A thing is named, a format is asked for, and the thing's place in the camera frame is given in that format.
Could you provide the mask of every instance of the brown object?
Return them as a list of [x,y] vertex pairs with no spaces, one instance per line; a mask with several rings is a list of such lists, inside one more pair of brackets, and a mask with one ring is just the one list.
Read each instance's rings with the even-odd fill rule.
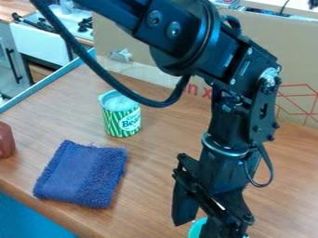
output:
[[[169,89],[116,75],[153,99]],[[174,227],[170,214],[177,153],[195,158],[210,121],[210,101],[184,95],[167,109],[142,107],[143,128],[127,139],[107,136],[98,95],[111,88],[87,66],[68,73],[1,115],[15,131],[17,152],[0,161],[0,190],[82,237],[184,238],[190,224]],[[318,132],[281,123],[267,143],[276,177],[266,189],[249,186],[245,199],[256,217],[249,235],[257,238],[317,237]],[[32,196],[36,179],[64,139],[99,146],[127,146],[126,175],[107,209],[90,209]],[[261,166],[256,180],[269,176]]]
[[84,39],[84,38],[81,38],[81,37],[75,37],[75,39],[81,44],[84,44],[84,45],[87,45],[87,46],[94,46],[94,41],[87,40],[87,39]]
[[54,71],[48,69],[47,67],[43,67],[38,64],[29,63],[29,68],[31,71],[31,76],[35,83],[41,81],[42,79],[51,75]]
[[0,159],[8,158],[15,148],[11,127],[0,122]]
[[28,0],[0,0],[0,22],[12,22],[13,12],[25,18],[35,12],[35,7]]

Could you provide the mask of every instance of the white cabinet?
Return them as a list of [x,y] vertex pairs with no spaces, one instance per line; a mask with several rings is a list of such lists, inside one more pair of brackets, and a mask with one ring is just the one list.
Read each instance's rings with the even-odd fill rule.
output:
[[28,86],[29,78],[10,27],[0,22],[0,93],[15,97]]

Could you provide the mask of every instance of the blue towel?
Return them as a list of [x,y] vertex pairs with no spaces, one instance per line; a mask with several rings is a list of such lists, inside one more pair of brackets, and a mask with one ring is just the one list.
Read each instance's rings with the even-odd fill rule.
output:
[[124,173],[126,150],[65,140],[36,181],[35,197],[96,208],[107,207]]

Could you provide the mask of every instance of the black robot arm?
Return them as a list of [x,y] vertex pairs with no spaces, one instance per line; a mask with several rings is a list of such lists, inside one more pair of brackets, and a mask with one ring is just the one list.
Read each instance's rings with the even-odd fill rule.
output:
[[[213,86],[211,124],[202,136],[200,160],[178,156],[172,217],[182,225],[200,207],[208,215],[200,238],[243,238],[254,217],[243,199],[248,183],[266,187],[273,168],[263,143],[274,140],[275,100],[281,80],[277,58],[241,35],[238,19],[219,16],[208,0],[74,0],[119,25],[150,46],[157,66],[182,76],[171,97],[156,102],[131,91],[98,65],[68,33],[43,0],[31,0],[74,52],[103,80],[124,95],[153,107],[176,102],[198,75]],[[263,158],[271,176],[253,177]]]

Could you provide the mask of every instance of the can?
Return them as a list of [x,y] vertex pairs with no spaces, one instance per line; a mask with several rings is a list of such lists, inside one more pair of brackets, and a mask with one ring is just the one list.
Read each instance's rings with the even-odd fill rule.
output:
[[107,134],[126,138],[135,135],[141,128],[139,104],[116,90],[99,96],[104,128]]

